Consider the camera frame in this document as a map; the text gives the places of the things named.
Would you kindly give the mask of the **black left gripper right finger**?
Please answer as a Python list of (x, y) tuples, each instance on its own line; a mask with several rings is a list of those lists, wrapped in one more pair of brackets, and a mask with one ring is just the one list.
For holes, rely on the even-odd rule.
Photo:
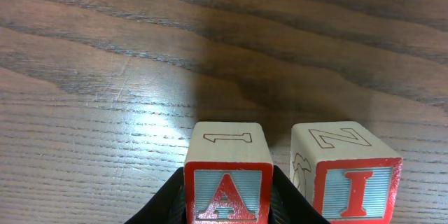
[(330, 224), (274, 165), (269, 205), (269, 224)]

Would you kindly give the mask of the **red letter A block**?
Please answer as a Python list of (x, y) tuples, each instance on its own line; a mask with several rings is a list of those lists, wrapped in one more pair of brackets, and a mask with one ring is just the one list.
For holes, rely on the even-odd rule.
[(184, 163), (188, 223), (265, 224), (274, 165), (256, 122), (198, 122)]

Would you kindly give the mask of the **red letter I block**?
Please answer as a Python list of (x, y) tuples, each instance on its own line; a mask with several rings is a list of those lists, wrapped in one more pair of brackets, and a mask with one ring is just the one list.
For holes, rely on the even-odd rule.
[(403, 158), (354, 121), (292, 126), (290, 180), (330, 223), (390, 223)]

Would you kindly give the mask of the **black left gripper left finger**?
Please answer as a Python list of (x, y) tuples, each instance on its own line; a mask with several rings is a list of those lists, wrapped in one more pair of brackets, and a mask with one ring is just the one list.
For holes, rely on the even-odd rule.
[(183, 168), (178, 168), (151, 199), (125, 224), (158, 224), (168, 219), (169, 208), (183, 185)]

